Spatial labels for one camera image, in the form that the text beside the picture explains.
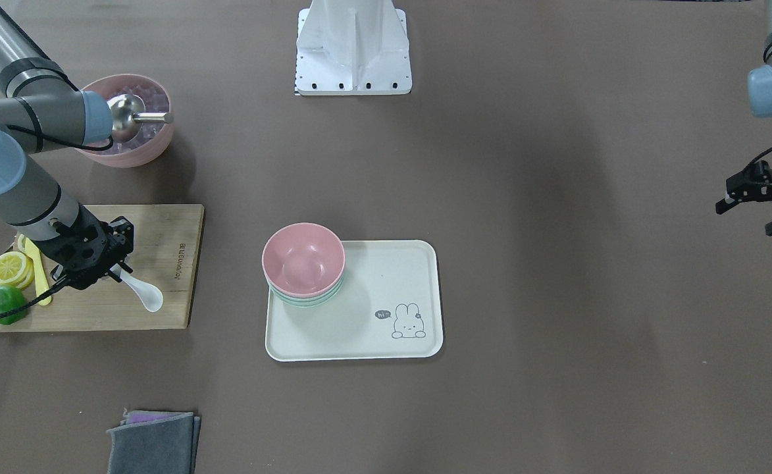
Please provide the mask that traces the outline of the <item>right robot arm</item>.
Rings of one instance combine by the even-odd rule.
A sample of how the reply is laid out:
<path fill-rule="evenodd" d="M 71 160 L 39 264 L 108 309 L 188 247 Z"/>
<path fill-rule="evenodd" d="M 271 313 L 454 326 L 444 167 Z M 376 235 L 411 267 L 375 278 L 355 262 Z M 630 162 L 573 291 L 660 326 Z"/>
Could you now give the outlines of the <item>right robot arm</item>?
<path fill-rule="evenodd" d="M 58 282 L 82 290 L 118 279 L 133 251 L 129 222 L 99 220 L 34 160 L 111 141 L 110 107 L 78 89 L 1 6 L 0 91 L 0 219 L 57 264 Z"/>

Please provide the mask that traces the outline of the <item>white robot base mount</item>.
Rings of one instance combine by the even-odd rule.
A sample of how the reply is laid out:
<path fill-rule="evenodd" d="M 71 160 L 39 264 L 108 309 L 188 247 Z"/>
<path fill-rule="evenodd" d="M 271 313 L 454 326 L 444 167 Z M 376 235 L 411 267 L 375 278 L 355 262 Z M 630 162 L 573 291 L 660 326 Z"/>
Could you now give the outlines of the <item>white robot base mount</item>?
<path fill-rule="evenodd" d="M 297 15 L 299 96 L 409 94 L 406 13 L 392 1 L 313 1 Z"/>

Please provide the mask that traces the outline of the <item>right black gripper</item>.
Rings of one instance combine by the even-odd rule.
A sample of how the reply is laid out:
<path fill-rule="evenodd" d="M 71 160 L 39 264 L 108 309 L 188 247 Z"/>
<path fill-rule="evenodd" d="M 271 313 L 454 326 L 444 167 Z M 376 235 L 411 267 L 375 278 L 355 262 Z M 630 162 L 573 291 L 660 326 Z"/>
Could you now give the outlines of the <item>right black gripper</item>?
<path fill-rule="evenodd" d="M 121 282 L 109 272 L 111 267 L 115 266 L 117 276 L 134 272 L 126 258 L 134 249 L 135 225 L 124 216 L 106 223 L 81 207 L 73 224 L 53 228 L 57 237 L 34 243 L 58 265 L 52 270 L 55 281 L 84 290 L 104 277 Z"/>

